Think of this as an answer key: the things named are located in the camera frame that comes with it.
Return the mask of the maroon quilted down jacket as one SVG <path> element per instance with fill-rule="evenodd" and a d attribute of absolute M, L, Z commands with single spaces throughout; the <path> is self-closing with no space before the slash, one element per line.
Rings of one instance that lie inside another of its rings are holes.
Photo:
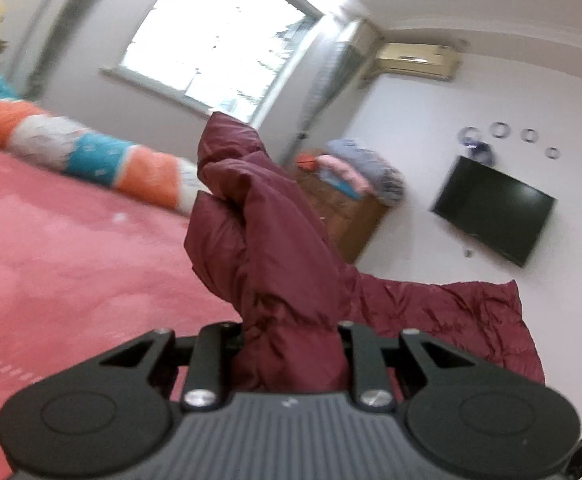
<path fill-rule="evenodd" d="M 233 362 L 239 390 L 326 392 L 347 384 L 342 321 L 395 337 L 417 328 L 544 382 L 515 282 L 430 285 L 383 280 L 346 263 L 305 194 L 259 134 L 223 113 L 198 148 L 204 184 L 185 249 L 193 271 L 242 320 Z"/>

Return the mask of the pink patterned bed sheet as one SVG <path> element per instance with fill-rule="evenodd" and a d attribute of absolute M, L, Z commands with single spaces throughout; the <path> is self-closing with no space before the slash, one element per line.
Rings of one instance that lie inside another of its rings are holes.
<path fill-rule="evenodd" d="M 180 214 L 0 151 L 0 408 L 154 328 L 191 335 L 233 320 L 193 273 L 186 230 Z"/>

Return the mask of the bright window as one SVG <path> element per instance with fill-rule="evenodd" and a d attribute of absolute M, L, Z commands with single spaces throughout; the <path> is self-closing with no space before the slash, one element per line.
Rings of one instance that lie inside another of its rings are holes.
<path fill-rule="evenodd" d="M 157 0 L 111 72 L 249 122 L 317 21 L 290 0 Z"/>

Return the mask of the beige wall air conditioner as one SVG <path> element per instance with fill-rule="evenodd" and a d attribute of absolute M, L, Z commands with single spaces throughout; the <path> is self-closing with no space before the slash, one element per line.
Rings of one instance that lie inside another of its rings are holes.
<path fill-rule="evenodd" d="M 452 47 L 436 44 L 384 44 L 376 53 L 364 80 L 389 74 L 442 81 L 453 80 L 462 55 Z"/>

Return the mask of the colourful striped long bolster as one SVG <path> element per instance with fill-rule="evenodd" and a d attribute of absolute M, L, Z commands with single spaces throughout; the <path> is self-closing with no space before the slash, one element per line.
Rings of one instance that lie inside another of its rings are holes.
<path fill-rule="evenodd" d="M 0 148 L 29 164 L 187 216 L 207 190 L 188 159 L 106 136 L 23 100 L 0 76 Z"/>

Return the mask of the grey striped curtain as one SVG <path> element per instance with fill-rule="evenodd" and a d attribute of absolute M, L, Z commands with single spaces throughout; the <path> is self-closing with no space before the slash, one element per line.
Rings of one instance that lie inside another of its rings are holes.
<path fill-rule="evenodd" d="M 320 116 L 370 62 L 381 39 L 381 30 L 366 18 L 357 18 L 343 28 L 304 100 L 297 134 L 279 159 L 282 167 L 288 167 L 299 154 Z"/>

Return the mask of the brown wooden dresser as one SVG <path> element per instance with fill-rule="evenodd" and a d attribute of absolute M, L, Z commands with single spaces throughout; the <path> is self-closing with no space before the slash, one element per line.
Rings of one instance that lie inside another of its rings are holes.
<path fill-rule="evenodd" d="M 355 263 L 390 208 L 372 195 L 354 200 L 312 172 L 293 169 L 292 175 L 323 220 L 332 245 L 347 263 Z"/>

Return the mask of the black wall television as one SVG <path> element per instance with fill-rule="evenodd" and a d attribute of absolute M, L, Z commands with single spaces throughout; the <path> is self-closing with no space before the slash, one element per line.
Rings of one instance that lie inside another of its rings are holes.
<path fill-rule="evenodd" d="M 431 211 L 522 268 L 555 205 L 553 196 L 459 156 Z"/>

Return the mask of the stacked folded bedding pile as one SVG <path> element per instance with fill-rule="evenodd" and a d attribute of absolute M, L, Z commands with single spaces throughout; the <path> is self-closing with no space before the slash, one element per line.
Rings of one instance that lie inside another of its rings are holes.
<path fill-rule="evenodd" d="M 298 154 L 294 162 L 355 200 L 370 195 L 392 208 L 404 198 L 402 174 L 377 152 L 352 139 L 331 140 L 321 151 Z"/>

